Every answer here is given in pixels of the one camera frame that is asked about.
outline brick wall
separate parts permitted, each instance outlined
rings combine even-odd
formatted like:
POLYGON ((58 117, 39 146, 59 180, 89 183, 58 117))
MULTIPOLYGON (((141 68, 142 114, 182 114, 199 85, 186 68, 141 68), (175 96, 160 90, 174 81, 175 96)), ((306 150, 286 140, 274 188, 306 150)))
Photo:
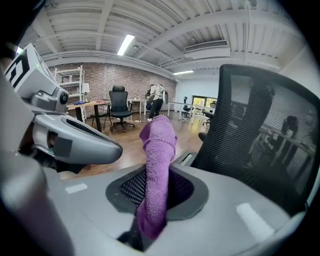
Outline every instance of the brick wall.
MULTIPOLYGON (((176 82, 174 80, 133 67, 104 63, 71 63, 50 67, 49 69, 54 75, 55 68, 58 70, 76 69, 80 65, 82 65, 85 74, 84 82, 89 83, 89 101, 110 99, 109 91, 112 90, 113 86, 124 86, 128 92, 128 99, 145 99, 145 94, 152 84, 162 84, 169 94, 169 101, 173 101, 176 94, 176 82)), ((70 94, 76 93, 76 87, 69 87, 66 90, 70 94)), ((73 104, 78 100, 79 98, 71 98, 68 104, 73 104)), ((162 110, 167 109, 168 105, 163 104, 162 110)), ((99 111, 103 112, 104 107, 100 106, 99 111)), ((139 102, 133 103, 132 111, 139 111, 139 102)), ((70 115, 74 116, 74 110, 69 112, 70 115)), ((94 114, 94 108, 86 107, 86 113, 87 116, 94 114)))

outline chair backrest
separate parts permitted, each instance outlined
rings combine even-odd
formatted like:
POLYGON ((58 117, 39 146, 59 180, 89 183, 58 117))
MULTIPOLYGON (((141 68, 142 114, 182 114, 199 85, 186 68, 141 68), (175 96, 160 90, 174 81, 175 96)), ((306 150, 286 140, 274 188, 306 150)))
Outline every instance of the chair backrest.
POLYGON ((111 100, 112 112, 121 112, 128 110, 128 92, 125 91, 124 86, 113 86, 112 90, 109 91, 109 95, 111 100))
POLYGON ((214 117, 192 166, 238 179, 294 215, 305 208, 319 169, 319 114, 320 100, 301 84, 222 65, 214 117), (234 102, 245 106, 237 120, 234 102))

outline purple towel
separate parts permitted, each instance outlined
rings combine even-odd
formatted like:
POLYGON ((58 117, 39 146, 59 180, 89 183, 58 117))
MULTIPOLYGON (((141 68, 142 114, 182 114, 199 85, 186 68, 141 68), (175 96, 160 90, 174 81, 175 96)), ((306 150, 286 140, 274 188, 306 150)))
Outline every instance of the purple towel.
POLYGON ((166 116, 157 116, 140 133, 146 154, 145 197, 137 209, 142 234, 155 240, 166 226, 169 165, 176 154, 177 136, 166 116))

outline white ceiling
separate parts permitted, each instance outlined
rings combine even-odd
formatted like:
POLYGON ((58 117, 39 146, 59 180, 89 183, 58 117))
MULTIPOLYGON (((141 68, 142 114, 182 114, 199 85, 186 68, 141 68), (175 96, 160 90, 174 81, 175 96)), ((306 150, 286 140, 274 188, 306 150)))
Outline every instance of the white ceiling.
POLYGON ((256 2, 250 9, 248 46, 245 0, 47 0, 20 46, 33 43, 51 65, 95 57, 150 66, 166 75, 185 70, 215 75, 228 63, 280 72, 302 51, 305 40, 278 4, 256 2), (135 40, 127 58, 118 57, 128 33, 135 40), (228 41, 230 57, 184 57, 185 47, 216 40, 228 41))

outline wooden floor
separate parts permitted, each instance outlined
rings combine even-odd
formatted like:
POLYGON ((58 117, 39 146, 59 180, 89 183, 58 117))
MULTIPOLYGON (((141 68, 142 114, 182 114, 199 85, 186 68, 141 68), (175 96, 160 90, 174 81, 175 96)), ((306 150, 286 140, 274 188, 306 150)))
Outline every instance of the wooden floor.
MULTIPOLYGON (((199 118, 194 118, 194 124, 189 121, 179 121, 179 113, 170 112, 170 121, 177 135, 176 155, 175 158, 181 156, 185 151, 198 152, 202 141, 198 137, 198 133, 207 132, 208 128, 202 126, 202 122, 199 118)), ((134 122, 135 128, 132 126, 126 127, 126 133, 123 132, 121 126, 117 126, 113 131, 110 131, 110 122, 106 122, 105 129, 103 131, 111 139, 118 142, 123 147, 123 154, 119 160, 112 164, 92 164, 84 168, 78 175, 62 176, 62 179, 83 177, 98 175, 106 172, 117 171, 122 168, 141 164, 146 162, 146 154, 143 150, 143 143, 139 138, 140 132, 147 123, 147 117, 144 114, 134 113, 129 120, 139 120, 141 122, 134 122)), ((100 119, 101 128, 103 129, 104 118, 100 119)), ((92 120, 87 120, 87 124, 91 126, 92 120)))

